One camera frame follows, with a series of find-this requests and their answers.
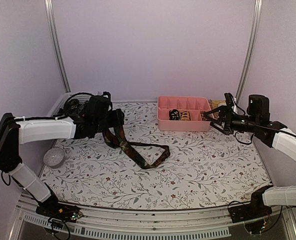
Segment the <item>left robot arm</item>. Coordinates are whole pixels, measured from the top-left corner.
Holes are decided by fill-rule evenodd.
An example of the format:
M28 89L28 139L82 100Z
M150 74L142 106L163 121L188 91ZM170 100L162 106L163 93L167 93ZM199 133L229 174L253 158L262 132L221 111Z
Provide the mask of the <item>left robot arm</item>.
M38 203L44 215L62 219L76 218L77 206L59 202L55 193L27 165L19 155L19 146L37 141L93 138L109 128L122 126L124 114L113 110L105 93L91 96L79 113L64 109L59 116L21 117L5 113L0 121L0 171L7 173Z

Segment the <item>brown green patterned tie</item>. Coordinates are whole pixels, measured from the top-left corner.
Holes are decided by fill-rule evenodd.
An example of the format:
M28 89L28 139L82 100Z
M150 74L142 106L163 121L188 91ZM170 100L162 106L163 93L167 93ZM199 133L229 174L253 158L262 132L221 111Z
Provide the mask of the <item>brown green patterned tie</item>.
M168 145L148 144L142 142L131 142L125 137L124 129L122 126L114 127L114 133L106 129L103 133L105 143L113 148L120 148L133 162L135 162L141 169L153 169L161 165L168 157L170 157L170 148ZM134 148L137 147L156 147L164 151L153 163L148 163Z

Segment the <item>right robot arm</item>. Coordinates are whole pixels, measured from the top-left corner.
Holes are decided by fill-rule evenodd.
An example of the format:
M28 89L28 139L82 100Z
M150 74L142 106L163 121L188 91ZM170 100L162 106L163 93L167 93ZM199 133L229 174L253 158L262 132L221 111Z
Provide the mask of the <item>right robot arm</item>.
M296 180L289 185L282 183L275 186L277 170L277 157L281 157L281 165L288 166L286 160L291 160L296 167L296 134L285 124L270 120L269 98L260 94L251 94L248 97L248 107L242 113L235 98L230 93L225 93L225 104L213 110L201 113L201 116L210 121L213 128L225 135L249 133L258 139L267 149L276 150L268 154L259 152L263 158L268 175L272 183L255 190L248 204L228 206L227 210L233 223L249 221L256 218L267 217L272 213L272 207L296 207Z

